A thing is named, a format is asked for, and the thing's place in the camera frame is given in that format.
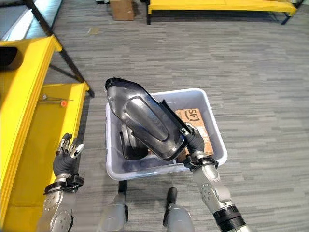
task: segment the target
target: yellow table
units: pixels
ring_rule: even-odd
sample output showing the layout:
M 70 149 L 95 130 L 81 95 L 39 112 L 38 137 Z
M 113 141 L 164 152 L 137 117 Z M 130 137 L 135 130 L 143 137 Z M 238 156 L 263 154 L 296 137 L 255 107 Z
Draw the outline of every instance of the yellow table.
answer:
M 42 213 L 44 188 L 54 180 L 57 143 L 66 132 L 77 136 L 89 86 L 85 82 L 43 86 L 53 53 L 62 49 L 54 36 L 0 45 L 16 46 L 24 55 L 17 70 L 0 72 L 0 227 L 29 232 Z M 40 104 L 43 93 L 72 101 L 65 108 Z
M 153 10 L 218 10 L 285 12 L 289 17 L 297 11 L 290 2 L 281 0 L 146 0 L 147 24 Z

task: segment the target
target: cardboard box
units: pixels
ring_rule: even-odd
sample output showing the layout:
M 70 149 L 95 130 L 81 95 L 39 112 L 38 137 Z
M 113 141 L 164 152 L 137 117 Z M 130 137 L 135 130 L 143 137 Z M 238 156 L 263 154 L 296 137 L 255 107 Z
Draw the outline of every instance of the cardboard box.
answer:
M 111 0 L 112 18 L 115 21 L 133 21 L 132 0 Z
M 185 109 L 185 110 L 176 110 L 175 113 L 177 116 L 183 121 L 188 122 L 193 125 L 201 134 L 204 139 L 205 149 L 204 152 L 207 156 L 213 155 L 213 149 L 211 146 L 211 142 L 209 140 L 209 136 L 207 134 L 205 124 L 203 122 L 201 113 L 199 109 Z M 180 155 L 176 158 L 177 163 L 182 163 L 185 159 L 186 155 L 189 154 L 188 149 L 183 150 Z

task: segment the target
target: plastic storage bin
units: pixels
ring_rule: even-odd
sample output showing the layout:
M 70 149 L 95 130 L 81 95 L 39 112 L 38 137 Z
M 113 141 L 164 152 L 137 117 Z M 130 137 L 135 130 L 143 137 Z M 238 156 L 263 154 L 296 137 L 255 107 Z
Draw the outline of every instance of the plastic storage bin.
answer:
M 198 108 L 205 123 L 210 142 L 214 151 L 214 159 L 219 165 L 227 159 L 226 147 L 220 135 L 206 93 L 199 88 L 181 89 L 168 92 L 152 93 L 158 101 L 165 99 L 170 108 L 175 110 Z M 126 160 L 122 155 L 119 132 L 120 120 L 111 112 L 106 104 L 106 169 L 114 180 L 129 180 L 139 177 L 164 173 L 187 171 L 182 163 L 164 161 L 155 154 L 150 154 L 139 160 Z

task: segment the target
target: robotic arm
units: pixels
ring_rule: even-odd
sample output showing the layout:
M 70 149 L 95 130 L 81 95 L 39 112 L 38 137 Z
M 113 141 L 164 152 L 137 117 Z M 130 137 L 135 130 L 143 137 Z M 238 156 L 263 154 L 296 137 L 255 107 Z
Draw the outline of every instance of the robotic arm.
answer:
M 198 130 L 188 125 L 181 133 L 188 141 L 190 155 L 184 160 L 185 167 L 193 172 L 205 205 L 213 214 L 222 232 L 252 232 L 232 203 L 230 191 L 221 182 L 218 162 L 204 153 L 204 141 Z
M 84 179 L 75 173 L 76 158 L 84 144 L 75 138 L 70 146 L 71 134 L 66 133 L 57 148 L 54 160 L 54 183 L 45 188 L 43 214 L 37 224 L 37 232 L 68 232 L 73 225 L 72 208 L 75 192 Z

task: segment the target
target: printed logo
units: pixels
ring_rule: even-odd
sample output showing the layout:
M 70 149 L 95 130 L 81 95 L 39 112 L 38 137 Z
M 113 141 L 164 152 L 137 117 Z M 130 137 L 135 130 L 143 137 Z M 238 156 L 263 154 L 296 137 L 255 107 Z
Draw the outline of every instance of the printed logo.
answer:
M 191 122 L 199 121 L 197 111 L 194 110 L 194 109 L 193 110 L 185 110 L 184 114 L 185 114 L 186 118 Z

